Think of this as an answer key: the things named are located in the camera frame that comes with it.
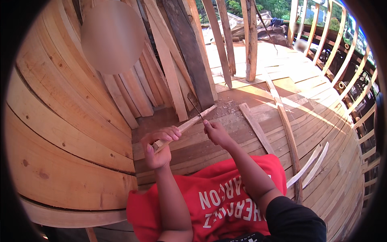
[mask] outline wooden deck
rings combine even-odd
[[[210,121],[224,125],[230,136],[250,155],[264,155],[265,149],[243,117],[238,105],[247,103],[253,116],[279,157],[287,179],[293,174],[289,146],[273,97],[264,80],[262,68],[269,74],[284,103],[293,130],[301,167],[315,147],[329,142],[328,152],[315,177],[303,190],[303,204],[314,210],[327,224],[327,239],[340,239],[358,219],[363,198],[364,177],[361,175],[361,151],[351,128],[346,108],[335,103],[339,97],[330,82],[320,76],[320,69],[295,50],[272,44],[258,43],[258,66],[255,82],[245,77],[245,46],[235,44],[236,75],[233,89],[222,77],[216,45],[207,45],[207,56],[218,92],[218,107],[207,115]],[[196,115],[192,110],[190,117]],[[173,108],[155,111],[154,116],[138,118],[139,128],[132,132],[133,158],[140,190],[154,183],[153,172],[144,161],[139,144],[147,132],[178,125]],[[179,141],[170,144],[171,169],[174,174],[189,175],[211,164],[230,158],[220,146],[215,146],[203,133],[203,124],[196,123]],[[303,175],[308,174],[312,166]],[[293,198],[294,188],[287,197]]]

